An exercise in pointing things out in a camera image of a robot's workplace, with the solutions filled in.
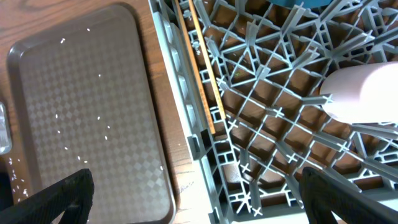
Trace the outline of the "pink cup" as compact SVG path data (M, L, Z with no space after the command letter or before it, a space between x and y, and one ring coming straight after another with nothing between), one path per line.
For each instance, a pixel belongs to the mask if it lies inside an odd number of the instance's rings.
M326 114L342 123L397 122L397 62L341 68L320 87L331 95L322 106Z

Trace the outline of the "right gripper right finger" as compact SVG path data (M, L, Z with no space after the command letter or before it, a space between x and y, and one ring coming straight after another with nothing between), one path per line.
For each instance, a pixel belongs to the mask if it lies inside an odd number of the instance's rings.
M305 167L299 182L302 203L310 223L397 223L397 211L344 186L341 182Z

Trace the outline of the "wooden chopstick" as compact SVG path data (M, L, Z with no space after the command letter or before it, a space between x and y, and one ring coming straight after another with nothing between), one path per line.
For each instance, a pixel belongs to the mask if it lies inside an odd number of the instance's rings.
M203 84L201 82L200 72L198 70L197 61L196 61L194 53L193 53L192 45L191 45L190 38L189 38L189 35L188 35L188 31L187 31L187 28L186 28L186 25L185 25L183 14L182 14L182 11L181 11L181 8L180 8L180 4L179 4L178 0L174 0L174 3L176 4L178 19L179 19L179 21L181 23L181 29L182 29L182 32L183 32L183 37L184 37L184 40L185 40L185 43L186 43L186 46L187 46L187 51L188 51L188 55L189 55L190 61L192 63L192 70L193 70L193 74L194 74L194 77L195 77L195 83L197 84L198 92L200 94L201 105L203 106L203 109L204 109L204 112L205 112L207 125L208 125L208 127L209 127L209 129L211 131L211 134L214 134L214 133L216 133L216 131L215 131L215 127L214 127L214 124L213 124L213 119L212 119L212 116L211 116L211 113L210 113L210 109L209 109L208 102L207 102L207 99L206 99L206 95L205 95L205 91L204 91L204 88L203 88Z
M209 55L208 55L207 47L206 47L206 44L205 44L205 39L204 39L203 34L201 32L200 23L199 23L199 20L198 20L198 16L197 16L197 13L196 13L196 10L195 10L195 5L193 3L193 0L188 0L188 4L189 4L189 7L190 7L190 10L191 10L191 13L192 13L193 23L194 23L194 26L195 26L195 30L197 32L198 40L199 40L201 51L202 51L203 58L204 58L204 61L205 61L206 69L207 69L207 72L208 72L208 75L209 75L209 78L210 78L210 83L211 83L211 87L212 87L212 90L213 90L213 94L215 96L216 104L218 106L221 119L226 119L226 114L224 112L221 96L220 96L220 93L219 93L219 90L218 90L218 84L216 82L216 78L215 78L215 75L214 75L214 72L213 72L213 67L212 67L212 64L211 64L211 61L210 61L210 58L209 58Z

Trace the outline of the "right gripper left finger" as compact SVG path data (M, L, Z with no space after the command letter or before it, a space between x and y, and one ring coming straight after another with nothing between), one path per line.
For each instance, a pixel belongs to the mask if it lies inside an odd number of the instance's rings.
M93 205L95 186L89 169L81 169L28 199L1 212L1 223L86 224Z

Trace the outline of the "dark blue bowl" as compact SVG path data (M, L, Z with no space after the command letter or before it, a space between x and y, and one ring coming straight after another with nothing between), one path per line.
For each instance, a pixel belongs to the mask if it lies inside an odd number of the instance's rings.
M270 3L281 7L292 8L295 5L302 6L304 8L316 8L327 6L332 0L268 0Z

